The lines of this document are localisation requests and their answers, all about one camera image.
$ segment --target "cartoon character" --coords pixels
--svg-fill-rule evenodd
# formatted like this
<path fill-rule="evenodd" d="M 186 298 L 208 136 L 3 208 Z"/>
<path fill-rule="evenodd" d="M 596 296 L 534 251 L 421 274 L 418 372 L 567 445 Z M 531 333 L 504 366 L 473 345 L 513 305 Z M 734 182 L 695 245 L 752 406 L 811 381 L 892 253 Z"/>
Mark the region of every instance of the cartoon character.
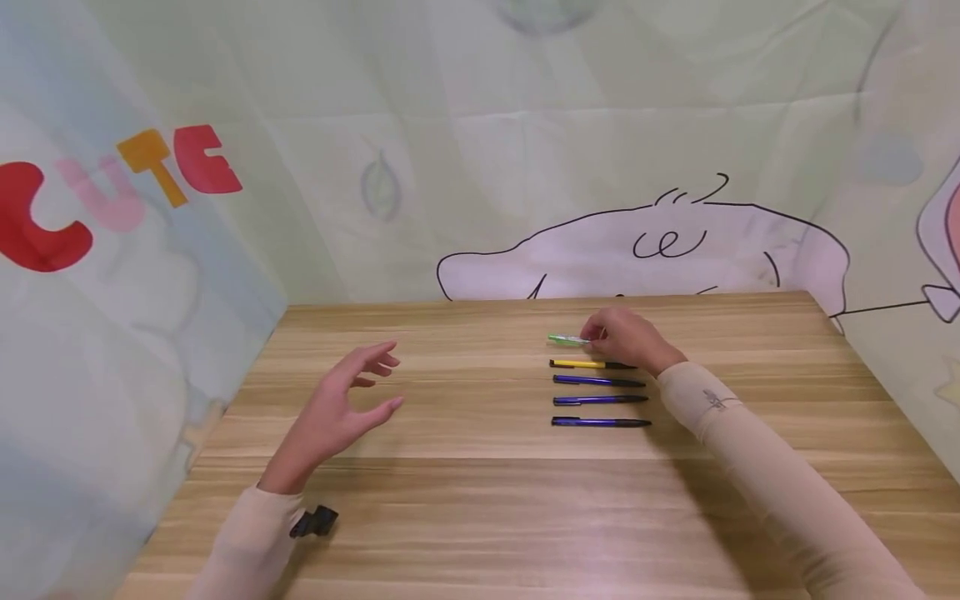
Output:
<path fill-rule="evenodd" d="M 437 265 L 450 300 L 705 294 L 805 289 L 831 317 L 846 308 L 846 248 L 829 232 L 756 204 L 678 188 L 653 204 L 598 212 L 500 252 Z"/>
<path fill-rule="evenodd" d="M 917 239 L 947 285 L 925 285 L 921 289 L 933 312 L 944 323 L 953 323 L 960 314 L 960 161 L 926 203 L 917 219 Z"/>

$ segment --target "beige sleeve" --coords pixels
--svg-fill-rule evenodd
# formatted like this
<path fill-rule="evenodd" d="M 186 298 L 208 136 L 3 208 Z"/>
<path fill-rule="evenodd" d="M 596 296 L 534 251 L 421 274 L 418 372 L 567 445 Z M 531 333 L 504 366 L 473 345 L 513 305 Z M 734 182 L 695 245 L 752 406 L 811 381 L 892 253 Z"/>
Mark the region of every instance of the beige sleeve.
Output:
<path fill-rule="evenodd" d="M 290 560 L 302 496 L 244 490 L 186 600 L 266 600 Z"/>
<path fill-rule="evenodd" d="M 720 462 L 815 600 L 926 598 L 840 494 L 712 373 L 681 363 L 658 381 L 667 410 Z"/>

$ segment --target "orange letter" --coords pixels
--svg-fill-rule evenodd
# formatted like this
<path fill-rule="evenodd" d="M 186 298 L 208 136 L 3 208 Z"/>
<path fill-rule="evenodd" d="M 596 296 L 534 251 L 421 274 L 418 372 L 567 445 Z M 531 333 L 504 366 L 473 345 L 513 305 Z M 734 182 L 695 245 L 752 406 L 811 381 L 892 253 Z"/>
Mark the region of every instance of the orange letter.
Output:
<path fill-rule="evenodd" d="M 226 158 L 206 151 L 221 148 L 220 138 L 209 125 L 181 127 L 174 132 L 174 156 L 183 178 L 204 194 L 231 194 L 243 189 Z"/>
<path fill-rule="evenodd" d="M 163 159 L 170 155 L 170 148 L 163 141 L 160 132 L 157 130 L 140 132 L 117 144 L 117 152 L 127 161 L 134 173 L 150 171 L 154 174 L 170 206 L 176 208 L 186 204 L 186 196 L 183 195 L 180 186 L 163 166 Z"/>

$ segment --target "green pen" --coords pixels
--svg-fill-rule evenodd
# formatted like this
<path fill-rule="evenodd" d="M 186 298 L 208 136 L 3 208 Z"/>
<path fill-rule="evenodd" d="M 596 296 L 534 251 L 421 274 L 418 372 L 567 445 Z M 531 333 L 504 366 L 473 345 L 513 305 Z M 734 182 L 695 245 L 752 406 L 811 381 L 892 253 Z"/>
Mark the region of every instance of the green pen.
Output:
<path fill-rule="evenodd" d="M 590 340 L 578 338 L 575 335 L 556 335 L 551 333 L 546 336 L 546 339 L 561 346 L 583 346 L 584 344 L 590 343 Z"/>

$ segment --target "pen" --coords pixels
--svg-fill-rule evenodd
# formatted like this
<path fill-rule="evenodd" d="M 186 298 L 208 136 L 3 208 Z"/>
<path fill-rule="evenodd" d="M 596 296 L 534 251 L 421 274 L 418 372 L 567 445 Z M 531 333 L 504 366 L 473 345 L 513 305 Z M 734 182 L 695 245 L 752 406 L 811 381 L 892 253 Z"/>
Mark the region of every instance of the pen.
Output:
<path fill-rule="evenodd" d="M 607 379 L 606 377 L 579 377 L 577 375 L 554 375 L 554 383 L 569 383 L 580 385 L 588 383 L 592 385 L 611 385 L 618 388 L 643 388 L 647 384 L 642 381 L 632 381 L 630 379 Z"/>
<path fill-rule="evenodd" d="M 555 396 L 554 406 L 580 406 L 581 404 L 621 404 L 642 402 L 647 396 Z"/>
<path fill-rule="evenodd" d="M 581 369 L 636 369 L 636 367 L 623 363 L 605 363 L 595 360 L 554 360 L 552 358 L 550 359 L 550 366 L 561 369 L 574 369 L 576 367 Z"/>
<path fill-rule="evenodd" d="M 653 423 L 643 419 L 581 419 L 579 417 L 554 417 L 551 425 L 566 427 L 646 427 Z"/>
<path fill-rule="evenodd" d="M 590 343 L 590 340 L 578 338 L 575 335 L 557 335 L 555 333 L 546 336 L 546 339 L 561 346 L 583 346 Z"/>

